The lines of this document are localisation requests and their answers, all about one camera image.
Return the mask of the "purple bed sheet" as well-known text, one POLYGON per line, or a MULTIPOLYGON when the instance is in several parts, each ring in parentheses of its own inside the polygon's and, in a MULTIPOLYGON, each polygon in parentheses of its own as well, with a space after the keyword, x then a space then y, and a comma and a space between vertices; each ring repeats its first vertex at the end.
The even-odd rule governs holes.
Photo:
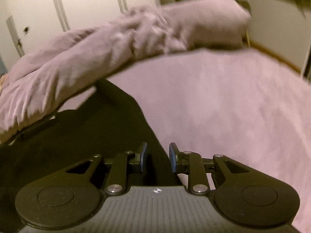
POLYGON ((155 133, 148 148, 223 154, 293 186, 310 232, 310 84, 252 48, 161 55, 109 77, 155 133))

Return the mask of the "black knit sweater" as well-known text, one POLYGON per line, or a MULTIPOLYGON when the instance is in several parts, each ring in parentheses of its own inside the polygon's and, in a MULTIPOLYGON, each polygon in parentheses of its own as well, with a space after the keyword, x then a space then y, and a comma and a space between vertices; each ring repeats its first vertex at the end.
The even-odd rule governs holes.
POLYGON ((1 232, 22 225, 14 200, 23 186, 95 154, 113 158, 147 143, 146 170, 132 175, 130 185, 180 185, 136 100, 106 79, 95 86, 78 109, 61 111, 1 146, 1 232))

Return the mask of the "purple crumpled duvet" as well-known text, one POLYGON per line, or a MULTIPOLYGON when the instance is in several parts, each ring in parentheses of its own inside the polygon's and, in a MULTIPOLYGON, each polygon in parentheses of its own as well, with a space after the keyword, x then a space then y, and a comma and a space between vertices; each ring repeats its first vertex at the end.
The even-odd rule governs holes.
POLYGON ((235 0, 183 0, 134 7, 101 26, 65 32, 6 75, 1 143, 126 63, 203 45, 238 45, 250 19, 235 0))

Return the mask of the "white wardrobe doors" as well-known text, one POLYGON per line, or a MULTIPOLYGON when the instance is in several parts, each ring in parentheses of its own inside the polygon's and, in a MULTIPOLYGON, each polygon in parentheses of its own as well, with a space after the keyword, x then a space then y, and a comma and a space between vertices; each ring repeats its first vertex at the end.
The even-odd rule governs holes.
POLYGON ((1 0, 1 62, 7 70, 25 54, 68 30, 102 25, 136 5, 160 0, 1 0))

